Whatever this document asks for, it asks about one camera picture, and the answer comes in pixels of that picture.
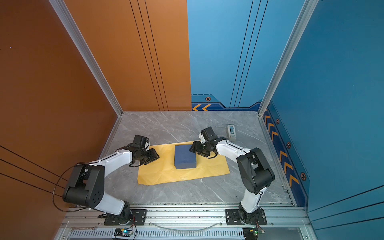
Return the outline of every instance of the brown wall panel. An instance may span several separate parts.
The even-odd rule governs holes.
[[[1,0],[0,32],[0,146],[41,167],[4,148],[0,159],[56,182],[99,157],[117,116],[49,1]],[[2,238],[52,239],[64,213],[26,183],[49,192],[54,184],[4,161],[0,174],[25,183],[0,175]],[[16,222],[26,223],[21,231]]]
[[[65,3],[124,111],[190,110],[186,0]]]

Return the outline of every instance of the gray marble tabletop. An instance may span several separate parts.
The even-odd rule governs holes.
[[[233,143],[246,148],[260,148],[276,179],[262,198],[262,204],[291,204],[279,175],[266,139],[254,111],[170,111],[124,112],[108,154],[131,143],[135,135],[146,136],[151,145],[195,141],[201,130],[211,126],[217,136],[227,137],[226,127],[234,124],[237,140]],[[243,196],[237,163],[227,159],[230,174],[157,185],[139,185],[138,168],[128,165],[111,173],[105,191],[130,203],[235,203]]]

